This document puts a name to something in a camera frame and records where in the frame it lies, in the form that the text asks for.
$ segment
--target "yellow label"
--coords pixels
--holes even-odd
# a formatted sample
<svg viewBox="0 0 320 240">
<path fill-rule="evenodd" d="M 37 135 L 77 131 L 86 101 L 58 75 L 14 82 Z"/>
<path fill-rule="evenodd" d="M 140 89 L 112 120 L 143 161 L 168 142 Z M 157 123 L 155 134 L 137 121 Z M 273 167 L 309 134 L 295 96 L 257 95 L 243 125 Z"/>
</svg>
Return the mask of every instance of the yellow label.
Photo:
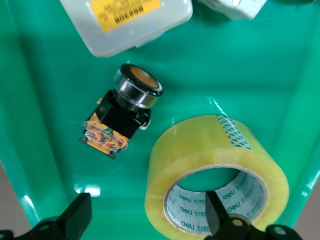
<svg viewBox="0 0 320 240">
<path fill-rule="evenodd" d="M 93 0 L 89 4 L 104 33 L 161 7 L 160 0 Z"/>
</svg>

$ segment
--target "gray floor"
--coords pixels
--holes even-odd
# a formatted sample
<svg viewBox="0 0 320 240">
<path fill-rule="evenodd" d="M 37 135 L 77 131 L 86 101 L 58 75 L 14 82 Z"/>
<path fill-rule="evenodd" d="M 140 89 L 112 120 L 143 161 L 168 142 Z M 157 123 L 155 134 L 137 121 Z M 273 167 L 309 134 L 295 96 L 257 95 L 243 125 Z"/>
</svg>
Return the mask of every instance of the gray floor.
<svg viewBox="0 0 320 240">
<path fill-rule="evenodd" d="M 295 230 L 303 240 L 320 239 L 319 193 L 320 184 L 317 184 L 295 226 Z M 30 225 L 0 164 L 0 230 L 7 229 L 12 230 L 15 236 L 19 236 L 29 231 Z"/>
</svg>

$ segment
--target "white plastic object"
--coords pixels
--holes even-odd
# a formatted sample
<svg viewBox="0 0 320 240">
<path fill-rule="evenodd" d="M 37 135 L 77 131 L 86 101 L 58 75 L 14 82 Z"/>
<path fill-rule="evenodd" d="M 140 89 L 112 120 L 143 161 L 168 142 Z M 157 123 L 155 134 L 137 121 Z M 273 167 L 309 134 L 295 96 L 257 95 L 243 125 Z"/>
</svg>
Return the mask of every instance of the white plastic object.
<svg viewBox="0 0 320 240">
<path fill-rule="evenodd" d="M 188 21 L 191 0 L 60 0 L 90 52 L 111 57 Z"/>
<path fill-rule="evenodd" d="M 267 0 L 198 0 L 233 20 L 254 19 Z"/>
</svg>

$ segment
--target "packing tape roll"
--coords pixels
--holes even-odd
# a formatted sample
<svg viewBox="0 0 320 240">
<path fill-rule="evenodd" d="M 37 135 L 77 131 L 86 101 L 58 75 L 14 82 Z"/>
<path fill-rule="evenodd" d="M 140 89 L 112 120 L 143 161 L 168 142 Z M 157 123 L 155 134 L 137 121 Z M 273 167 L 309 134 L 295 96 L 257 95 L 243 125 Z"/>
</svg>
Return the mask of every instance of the packing tape roll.
<svg viewBox="0 0 320 240">
<path fill-rule="evenodd" d="M 211 234 L 205 192 L 177 185 L 187 176 L 211 168 L 240 170 L 230 183 L 216 190 L 228 213 L 244 215 L 264 230 L 285 209 L 287 178 L 252 132 L 229 117 L 205 115 L 174 125 L 151 151 L 145 212 L 155 229 L 172 240 L 203 240 Z"/>
</svg>

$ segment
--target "green plastic bin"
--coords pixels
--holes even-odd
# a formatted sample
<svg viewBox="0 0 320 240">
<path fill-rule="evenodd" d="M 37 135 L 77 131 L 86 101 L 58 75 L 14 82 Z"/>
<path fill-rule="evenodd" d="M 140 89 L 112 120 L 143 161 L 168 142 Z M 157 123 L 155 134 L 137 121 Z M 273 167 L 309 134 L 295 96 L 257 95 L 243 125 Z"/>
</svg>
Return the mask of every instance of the green plastic bin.
<svg viewBox="0 0 320 240">
<path fill-rule="evenodd" d="M 246 124 L 290 186 L 278 224 L 293 227 L 320 175 L 320 3 L 269 0 L 253 20 L 193 1 L 191 20 L 111 58 L 95 58 L 58 0 L 0 1 L 0 161 L 32 226 L 92 193 L 83 240 L 165 239 L 144 198 L 158 137 L 185 119 Z M 78 141 L 123 63 L 163 85 L 146 131 L 116 160 Z"/>
</svg>

